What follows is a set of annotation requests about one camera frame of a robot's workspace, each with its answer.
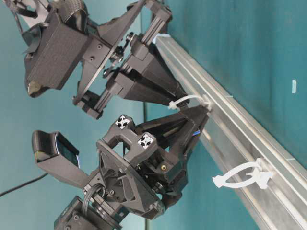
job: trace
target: bolt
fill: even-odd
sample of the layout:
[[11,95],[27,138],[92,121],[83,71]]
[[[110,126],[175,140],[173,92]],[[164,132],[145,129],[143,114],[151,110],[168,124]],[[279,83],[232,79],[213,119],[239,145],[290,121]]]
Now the bolt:
[[165,171],[165,170],[167,169],[167,166],[166,166],[165,164],[163,164],[163,165],[161,166],[161,169],[162,169],[163,171]]

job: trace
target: white plastic clip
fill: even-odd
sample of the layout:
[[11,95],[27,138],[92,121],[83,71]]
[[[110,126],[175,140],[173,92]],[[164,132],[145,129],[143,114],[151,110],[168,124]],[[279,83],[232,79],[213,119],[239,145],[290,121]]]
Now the white plastic clip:
[[188,96],[185,96],[183,98],[180,98],[179,100],[173,102],[171,101],[169,103],[169,106],[168,106],[168,109],[179,109],[177,107],[177,105],[187,99],[191,99],[191,98],[198,98],[200,99],[200,104],[204,107],[207,107],[209,111],[212,110],[212,102],[210,101],[209,97],[207,95],[203,95],[202,97],[199,96],[199,95],[188,95]]
[[[263,172],[262,167],[260,166],[263,163],[263,159],[258,158],[256,162],[247,162],[241,164],[234,169],[227,172],[224,176],[216,176],[213,177],[213,182],[215,185],[220,188],[222,186],[228,188],[243,188],[249,186],[253,183],[257,183],[261,189],[266,189],[268,187],[268,181],[273,177],[273,172]],[[239,183],[228,183],[226,182],[229,178],[233,177],[235,174],[239,173],[248,168],[255,168],[253,172],[248,172],[246,175],[250,175],[246,181],[239,182]]]

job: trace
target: cable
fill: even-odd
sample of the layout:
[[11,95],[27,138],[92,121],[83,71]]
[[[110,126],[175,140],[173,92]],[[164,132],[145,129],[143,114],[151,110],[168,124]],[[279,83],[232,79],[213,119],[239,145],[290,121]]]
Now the cable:
[[15,191],[15,190],[17,190],[17,189],[20,189],[20,188],[22,188],[22,187],[24,187],[24,186],[27,186],[27,185],[29,185],[29,184],[32,184],[32,183],[34,183],[34,182],[36,182],[36,181],[39,181],[39,180],[43,179],[45,176],[47,176],[47,175],[48,175],[48,173],[45,173],[45,174],[41,175],[40,177],[37,177],[37,178],[35,178],[35,179],[31,180],[31,181],[28,181],[28,182],[26,182],[26,183],[24,183],[24,184],[21,184],[21,185],[19,185],[19,186],[16,186],[16,187],[14,187],[14,188],[11,188],[11,189],[9,189],[9,190],[3,192],[3,193],[0,193],[0,197],[6,195],[6,194],[8,194],[8,193],[11,193],[11,192],[13,192],[13,191]]
[[30,17],[30,18],[36,18],[37,17],[37,13],[35,11],[30,11],[30,10],[21,8],[21,7],[17,6],[16,2],[12,2],[10,0],[3,0],[3,2],[6,4],[6,6],[13,13],[20,14],[22,16]]
[[92,196],[99,191],[99,189],[103,189],[104,193],[102,195],[102,197],[105,196],[106,194],[106,189],[103,187],[102,184],[95,184],[93,187],[91,187],[88,192],[86,193],[85,197],[84,197],[84,201],[82,203],[82,214],[84,217],[87,216],[87,210],[88,210],[88,205],[90,204],[91,198]]

